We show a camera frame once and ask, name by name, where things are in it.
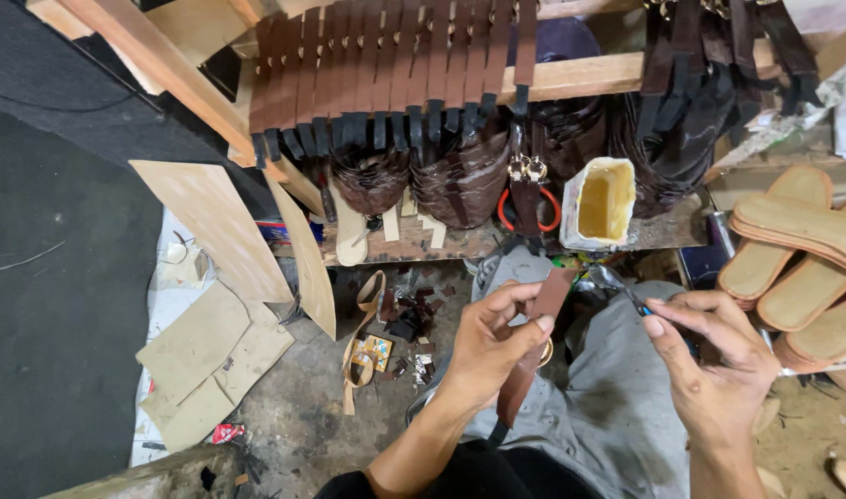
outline left hand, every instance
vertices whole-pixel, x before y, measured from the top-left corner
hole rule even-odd
[[[463,308],[451,366],[437,394],[471,414],[495,402],[517,361],[552,333],[555,318],[551,315],[512,328],[506,326],[519,313],[527,315],[542,285],[508,280],[490,296]],[[512,333],[505,341],[497,341],[494,331],[503,328]]]

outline leather bundle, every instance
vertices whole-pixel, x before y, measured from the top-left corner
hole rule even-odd
[[[426,140],[411,154],[414,198],[451,229],[476,227],[490,218],[506,185],[506,122],[494,117],[479,133],[445,140],[447,153]]]

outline right hand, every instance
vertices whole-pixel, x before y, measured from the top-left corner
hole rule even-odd
[[[642,320],[670,371],[673,405],[693,448],[750,446],[753,420],[781,363],[724,291],[679,293],[664,303],[647,299],[653,312]],[[724,357],[698,365],[670,321],[700,333]]]

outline hanging strap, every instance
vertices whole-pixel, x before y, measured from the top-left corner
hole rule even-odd
[[[380,278],[380,287],[377,289],[378,277]],[[371,382],[371,378],[373,377],[374,362],[377,355],[369,350],[363,350],[361,353],[364,354],[366,360],[363,363],[362,374],[357,380],[353,379],[351,369],[352,348],[356,344],[358,332],[361,331],[364,325],[367,324],[374,315],[376,315],[377,302],[380,300],[380,296],[383,294],[383,290],[385,288],[386,276],[383,274],[382,270],[378,270],[371,276],[370,279],[368,279],[367,282],[364,283],[362,289],[358,291],[356,303],[358,304],[358,308],[364,312],[364,319],[361,324],[358,324],[358,327],[352,333],[352,337],[349,339],[349,344],[346,345],[346,351],[343,353],[343,414],[355,415],[356,403],[353,400],[352,389],[365,386]],[[371,293],[374,289],[377,289],[377,292],[372,295]],[[364,301],[369,297],[371,297],[371,301]]]

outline black fabric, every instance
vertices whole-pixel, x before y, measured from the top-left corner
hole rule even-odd
[[[361,471],[332,478],[317,499],[375,497]],[[420,497],[600,499],[573,471],[534,448],[496,450],[485,440],[460,444]]]

